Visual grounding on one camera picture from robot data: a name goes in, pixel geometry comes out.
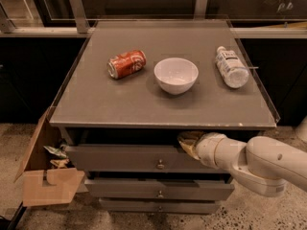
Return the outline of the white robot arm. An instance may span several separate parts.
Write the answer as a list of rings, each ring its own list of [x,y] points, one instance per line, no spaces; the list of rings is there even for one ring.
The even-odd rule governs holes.
[[[177,140],[204,166],[224,170],[261,196],[281,196],[287,183],[307,191],[307,152],[265,136],[247,142],[216,132],[183,131]]]

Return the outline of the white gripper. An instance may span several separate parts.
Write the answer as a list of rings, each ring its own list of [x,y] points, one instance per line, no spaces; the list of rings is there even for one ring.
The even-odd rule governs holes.
[[[201,130],[182,131],[177,139],[181,147],[192,158],[210,168],[225,169],[225,162],[216,159],[218,146],[222,141],[228,141],[229,138],[221,133],[205,133]]]

